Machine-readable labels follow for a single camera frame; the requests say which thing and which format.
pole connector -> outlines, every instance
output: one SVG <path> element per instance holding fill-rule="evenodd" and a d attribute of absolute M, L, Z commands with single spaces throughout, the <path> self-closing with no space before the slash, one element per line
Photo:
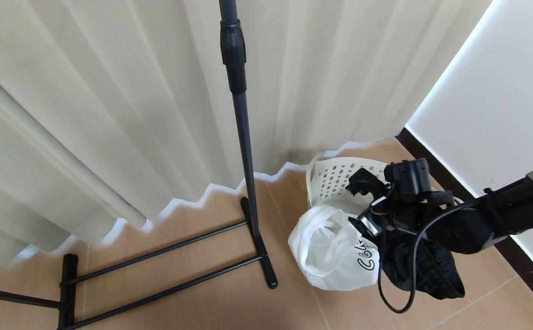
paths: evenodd
<path fill-rule="evenodd" d="M 222 62 L 226 65 L 228 82 L 232 94 L 246 92 L 246 44 L 240 20 L 234 25 L 225 25 L 220 22 L 220 48 L 222 50 Z"/>

floor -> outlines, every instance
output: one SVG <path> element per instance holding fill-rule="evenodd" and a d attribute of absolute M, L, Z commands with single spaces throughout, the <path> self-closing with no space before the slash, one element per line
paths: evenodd
<path fill-rule="evenodd" d="M 340 156 L 401 161 L 411 155 L 394 139 L 381 140 Z M 279 287 L 267 288 L 260 265 L 253 263 L 145 307 L 86 326 L 96 329 L 533 329 L 533 293 L 497 249 L 455 255 L 466 287 L 464 299 L 439 301 L 416 295 L 403 315 L 388 310 L 376 286 L 352 292 L 322 291 L 306 282 L 289 251 L 287 238 L 307 209 L 305 172 L 286 170 L 279 177 L 258 175 L 256 194 L 261 232 L 277 272 Z M 214 192 L 203 209 L 177 208 L 149 234 L 126 226 L 105 248 L 76 244 L 80 274 L 98 270 L 242 219 L 239 196 Z M 185 282 L 254 254 L 246 227 L 196 242 L 80 284 L 76 319 Z M 9 270 L 0 268 L 0 290 L 58 299 L 61 257 L 39 253 Z M 405 304 L 401 292 L 384 280 L 390 302 Z M 53 329 L 57 311 L 0 301 L 0 330 Z"/>

wall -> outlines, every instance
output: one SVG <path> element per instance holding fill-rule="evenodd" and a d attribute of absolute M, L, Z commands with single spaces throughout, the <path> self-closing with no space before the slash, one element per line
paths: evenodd
<path fill-rule="evenodd" d="M 533 0 L 495 0 L 406 127 L 475 196 L 532 171 Z"/>

perforated basket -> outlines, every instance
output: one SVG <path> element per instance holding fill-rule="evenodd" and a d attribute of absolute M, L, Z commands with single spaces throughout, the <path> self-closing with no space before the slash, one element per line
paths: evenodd
<path fill-rule="evenodd" d="M 327 204 L 356 217 L 373 201 L 371 194 L 352 196 L 346 186 L 348 178 L 359 169 L 367 169 L 384 181 L 386 163 L 357 157 L 338 157 L 312 161 L 305 174 L 309 206 Z"/>

dark brown baseboard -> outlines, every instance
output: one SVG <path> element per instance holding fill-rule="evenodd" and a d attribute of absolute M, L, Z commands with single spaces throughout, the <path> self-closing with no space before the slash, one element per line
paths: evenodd
<path fill-rule="evenodd" d="M 472 199 L 473 196 L 454 178 L 454 176 L 415 138 L 407 129 L 401 130 L 396 136 L 397 140 L 415 158 L 425 158 L 428 161 L 431 175 L 444 189 L 451 190 L 455 196 L 463 200 Z M 495 244 L 501 255 L 509 265 L 518 273 L 522 280 L 533 292 L 533 262 L 510 237 Z"/>

